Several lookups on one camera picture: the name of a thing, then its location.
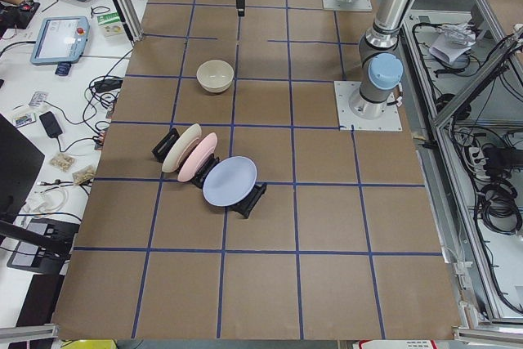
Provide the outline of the cream ceramic bowl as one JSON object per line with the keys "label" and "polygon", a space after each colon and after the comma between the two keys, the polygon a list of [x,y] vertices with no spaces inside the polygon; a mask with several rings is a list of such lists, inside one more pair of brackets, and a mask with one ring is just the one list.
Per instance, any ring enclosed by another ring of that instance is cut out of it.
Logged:
{"label": "cream ceramic bowl", "polygon": [[223,60],[208,60],[198,67],[196,78],[207,92],[221,93],[232,84],[234,70]]}

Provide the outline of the green white carton box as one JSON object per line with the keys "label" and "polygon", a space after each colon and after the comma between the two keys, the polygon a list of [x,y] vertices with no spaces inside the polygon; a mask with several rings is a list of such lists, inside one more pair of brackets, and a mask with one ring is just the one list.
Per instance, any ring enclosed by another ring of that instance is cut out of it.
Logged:
{"label": "green white carton box", "polygon": [[123,23],[117,12],[99,15],[96,21],[101,33],[106,38],[124,33]]}

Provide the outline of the pink plate in rack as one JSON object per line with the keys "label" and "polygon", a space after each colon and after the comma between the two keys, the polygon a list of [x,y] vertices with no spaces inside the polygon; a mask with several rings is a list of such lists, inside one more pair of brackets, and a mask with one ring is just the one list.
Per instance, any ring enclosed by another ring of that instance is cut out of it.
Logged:
{"label": "pink plate in rack", "polygon": [[217,134],[211,132],[190,153],[178,173],[177,180],[180,182],[190,181],[196,172],[201,169],[208,157],[214,153],[216,147]]}

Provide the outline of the black dish rack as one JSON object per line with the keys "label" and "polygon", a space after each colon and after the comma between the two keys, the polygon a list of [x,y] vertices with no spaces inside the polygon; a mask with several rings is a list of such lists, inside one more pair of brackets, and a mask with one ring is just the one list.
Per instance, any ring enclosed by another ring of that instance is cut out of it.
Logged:
{"label": "black dish rack", "polygon": [[[152,149],[152,155],[156,158],[157,161],[159,161],[163,165],[163,161],[166,158],[169,150],[172,148],[174,143],[177,141],[177,139],[181,136],[182,133],[179,133],[175,128],[171,129],[159,142],[158,144]],[[199,143],[205,138],[205,136],[200,137]],[[178,175],[183,163],[186,161],[186,159],[182,162],[181,166],[175,171]],[[215,151],[213,154],[211,154],[204,165],[201,167],[200,170],[196,172],[194,177],[188,181],[192,183],[193,185],[197,186],[201,190],[203,190],[203,184],[207,177],[207,175],[211,172],[211,170],[218,165],[223,160],[220,160],[216,155]],[[266,184],[261,183],[260,185],[257,184],[257,180],[255,182],[255,185],[253,189],[248,193],[248,195],[239,201],[236,204],[233,204],[231,206],[223,207],[228,208],[230,210],[233,210],[243,217],[247,218],[249,217],[251,211],[256,206],[259,199],[262,197],[262,195],[266,192]]]}

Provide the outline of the cream plate in rack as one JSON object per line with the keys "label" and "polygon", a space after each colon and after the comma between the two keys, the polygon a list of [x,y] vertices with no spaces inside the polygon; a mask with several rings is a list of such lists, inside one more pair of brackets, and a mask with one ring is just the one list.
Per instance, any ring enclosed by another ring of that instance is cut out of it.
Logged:
{"label": "cream plate in rack", "polygon": [[163,161],[162,172],[175,172],[199,143],[202,129],[198,123],[188,127],[174,143]]}

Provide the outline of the light blue plate in rack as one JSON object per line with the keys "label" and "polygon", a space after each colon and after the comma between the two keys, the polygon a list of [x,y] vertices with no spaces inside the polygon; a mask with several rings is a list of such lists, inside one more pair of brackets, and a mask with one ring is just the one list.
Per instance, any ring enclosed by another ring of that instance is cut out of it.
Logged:
{"label": "light blue plate in rack", "polygon": [[256,179],[257,166],[250,158],[229,157],[207,175],[203,184],[203,197],[213,206],[231,206],[248,195]]}

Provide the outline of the black power adapter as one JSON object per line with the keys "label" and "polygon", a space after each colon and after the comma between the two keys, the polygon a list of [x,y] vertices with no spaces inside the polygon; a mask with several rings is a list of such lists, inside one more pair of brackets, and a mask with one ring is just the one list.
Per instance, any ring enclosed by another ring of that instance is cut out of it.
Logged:
{"label": "black power adapter", "polygon": [[39,119],[48,137],[57,138],[63,133],[63,130],[60,127],[60,124],[58,123],[56,116],[51,111],[47,111],[43,114],[40,114]]}

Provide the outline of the black monitor stand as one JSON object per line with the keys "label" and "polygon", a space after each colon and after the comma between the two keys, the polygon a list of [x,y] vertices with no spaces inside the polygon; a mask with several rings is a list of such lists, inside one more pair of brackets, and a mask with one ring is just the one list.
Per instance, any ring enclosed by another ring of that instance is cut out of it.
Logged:
{"label": "black monitor stand", "polygon": [[23,212],[43,161],[40,149],[1,118],[1,240],[16,241],[7,266],[58,274],[70,258],[79,225]]}

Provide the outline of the near teach pendant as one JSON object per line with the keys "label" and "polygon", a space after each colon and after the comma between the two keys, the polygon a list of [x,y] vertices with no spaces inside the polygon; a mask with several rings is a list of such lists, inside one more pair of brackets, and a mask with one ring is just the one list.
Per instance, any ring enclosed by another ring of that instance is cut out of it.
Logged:
{"label": "near teach pendant", "polygon": [[30,58],[33,65],[76,63],[87,45],[90,25],[85,16],[43,20]]}

